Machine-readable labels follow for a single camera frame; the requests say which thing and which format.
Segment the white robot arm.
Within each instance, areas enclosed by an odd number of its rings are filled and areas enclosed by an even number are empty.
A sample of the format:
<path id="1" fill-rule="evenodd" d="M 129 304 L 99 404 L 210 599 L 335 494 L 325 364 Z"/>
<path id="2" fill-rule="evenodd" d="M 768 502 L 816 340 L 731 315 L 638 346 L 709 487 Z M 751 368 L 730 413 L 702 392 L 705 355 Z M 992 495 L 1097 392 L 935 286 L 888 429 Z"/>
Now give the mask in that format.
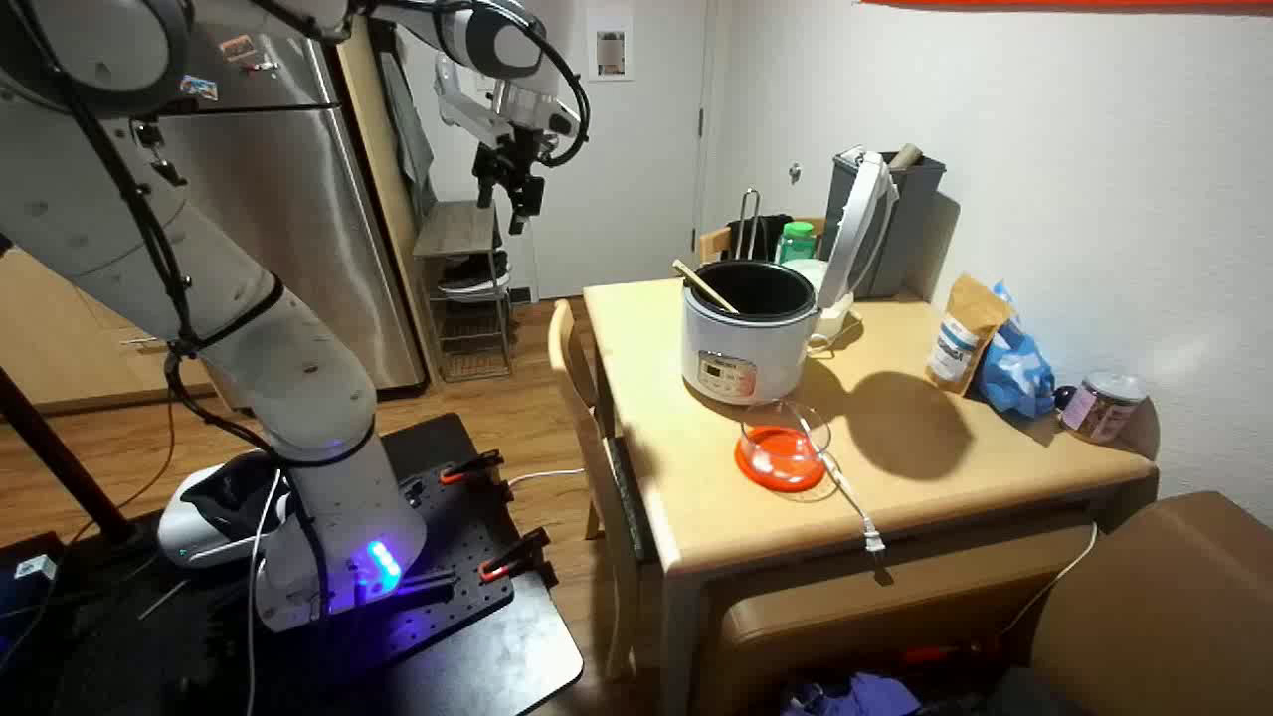
<path id="1" fill-rule="evenodd" d="M 187 197 L 138 124 L 187 95 L 205 23 L 339 43 L 361 14 L 504 86 L 455 111 L 477 176 L 534 213 L 542 176 L 591 137 L 591 95 L 553 18 L 522 0 L 0 0 L 0 235 L 248 396 L 292 481 L 292 513 L 251 559 L 274 633 L 394 597 L 427 521 L 356 348 Z"/>

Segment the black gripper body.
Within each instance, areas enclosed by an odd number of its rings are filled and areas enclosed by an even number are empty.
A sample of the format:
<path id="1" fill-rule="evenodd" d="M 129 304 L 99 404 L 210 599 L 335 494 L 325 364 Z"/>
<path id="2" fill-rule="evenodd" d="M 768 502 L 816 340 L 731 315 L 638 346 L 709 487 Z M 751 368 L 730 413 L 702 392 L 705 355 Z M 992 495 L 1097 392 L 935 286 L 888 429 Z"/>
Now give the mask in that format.
<path id="1" fill-rule="evenodd" d="M 477 148 L 474 180 L 477 201 L 488 205 L 492 192 L 511 197 L 511 231 L 522 235 L 526 222 L 542 209 L 547 180 L 534 172 L 538 131 L 515 128 L 492 148 Z"/>

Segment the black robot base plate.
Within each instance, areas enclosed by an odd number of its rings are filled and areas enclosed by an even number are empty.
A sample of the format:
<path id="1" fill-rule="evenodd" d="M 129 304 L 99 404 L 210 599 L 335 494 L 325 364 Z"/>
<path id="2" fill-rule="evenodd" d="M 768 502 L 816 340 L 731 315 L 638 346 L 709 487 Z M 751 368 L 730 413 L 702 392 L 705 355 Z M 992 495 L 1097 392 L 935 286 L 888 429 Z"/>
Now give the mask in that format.
<path id="1" fill-rule="evenodd" d="M 431 526 L 402 584 L 296 633 L 248 628 L 248 564 L 166 567 L 96 548 L 109 584 L 69 616 L 48 716 L 526 716 L 580 673 L 551 584 L 551 535 L 522 532 L 459 413 L 388 437 Z"/>

